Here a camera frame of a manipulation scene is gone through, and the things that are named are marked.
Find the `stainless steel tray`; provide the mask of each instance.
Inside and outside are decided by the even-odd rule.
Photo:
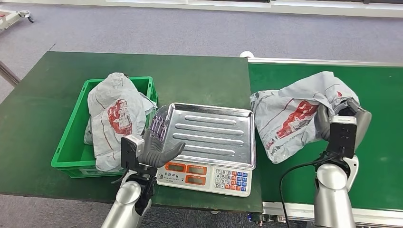
[[[183,141],[176,161],[252,170],[256,167],[255,123],[250,110],[172,103],[164,151]]]

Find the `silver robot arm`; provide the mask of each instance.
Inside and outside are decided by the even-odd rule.
[[[177,157],[185,143],[180,142],[171,150],[161,153],[163,135],[147,129],[143,139],[134,135],[123,137],[121,147],[121,165],[127,172],[102,228],[136,228],[140,225],[151,207],[157,168]]]
[[[364,138],[372,115],[353,99],[347,100],[347,104],[343,114],[348,116],[329,118],[324,106],[318,109],[320,134],[329,142],[321,158],[333,158],[316,166],[316,227],[355,228],[348,192],[359,167],[355,150]]]

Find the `white plastic bag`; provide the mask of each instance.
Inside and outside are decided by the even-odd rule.
[[[123,73],[112,73],[88,94],[96,168],[120,169],[122,136],[141,135],[145,127],[144,98]]]
[[[325,105],[329,114],[335,115],[346,107],[344,101],[350,97],[359,102],[354,91],[328,71],[280,90],[252,94],[256,128],[269,159],[280,163],[305,144],[320,140],[314,121],[318,106]]]

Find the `gray carpet floor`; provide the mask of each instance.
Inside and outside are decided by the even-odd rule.
[[[23,78],[48,51],[403,62],[403,19],[0,3],[30,10],[0,32],[0,59]],[[0,103],[12,90],[0,78]],[[100,227],[110,205],[0,195],[0,228]],[[294,223],[293,227],[304,227]],[[144,228],[247,228],[246,214],[153,207]],[[285,227],[270,223],[265,227]]]

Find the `green plastic crate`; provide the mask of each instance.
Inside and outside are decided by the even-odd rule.
[[[158,95],[154,88],[152,77],[131,77],[137,90],[152,101],[157,102]],[[94,148],[84,144],[84,132],[90,117],[88,111],[88,93],[103,79],[87,80],[74,106],[73,113],[67,123],[58,148],[53,156],[51,166],[71,178],[104,177],[122,175],[122,172],[102,172],[95,168]],[[147,115],[146,127],[155,112]]]

